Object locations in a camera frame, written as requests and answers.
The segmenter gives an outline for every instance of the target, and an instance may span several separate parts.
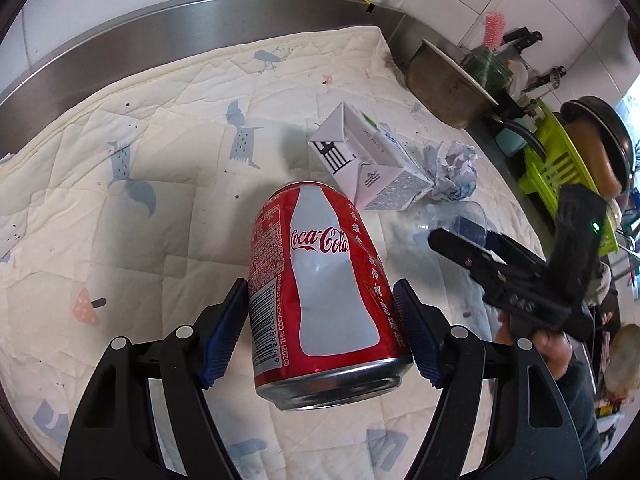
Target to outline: white blanket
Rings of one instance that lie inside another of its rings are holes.
[[[222,48],[133,75],[0,164],[0,380],[55,465],[110,340],[155,340],[193,322],[246,275],[252,221],[269,195],[292,180],[331,183],[307,139],[343,100],[418,142],[473,143],[404,88],[380,31],[357,27]],[[472,200],[542,254],[516,199],[478,153]],[[408,278],[451,322],[489,337],[481,291],[412,246],[414,213],[362,213],[389,282]],[[160,390],[152,384],[157,398]],[[404,478],[438,395],[414,367],[379,398],[279,412],[255,393],[246,327],[225,377],[206,391],[247,479]],[[180,471],[161,405],[159,435]],[[466,469],[482,455],[489,405],[485,394]]]

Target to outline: coca-cola can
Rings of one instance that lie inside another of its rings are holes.
[[[381,395],[412,363],[362,219],[326,184],[289,184],[263,206],[249,294],[256,391],[281,410]]]

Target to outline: pink mushroom print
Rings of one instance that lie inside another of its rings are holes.
[[[76,298],[76,304],[74,305],[73,313],[74,317],[80,323],[86,323],[87,325],[95,326],[100,322],[100,319],[94,312],[94,308],[105,305],[107,302],[104,298],[100,300],[91,301],[89,299],[89,291],[84,286],[78,293]]]

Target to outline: sleeve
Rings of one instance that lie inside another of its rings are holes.
[[[566,374],[556,383],[574,420],[589,473],[600,465],[600,435],[587,376],[587,365],[572,359]]]

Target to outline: frying pan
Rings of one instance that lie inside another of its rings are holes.
[[[492,109],[498,106],[496,100],[453,59],[427,40],[422,40],[409,63],[406,85],[443,123],[464,129],[482,117],[489,118],[521,136],[542,160],[546,159],[542,143],[521,124],[493,113]]]
[[[565,102],[560,113],[562,120],[567,123],[588,117],[598,125],[611,169],[622,186],[622,192],[627,191],[629,178],[636,167],[636,152],[629,132],[616,111],[602,99],[587,95]]]

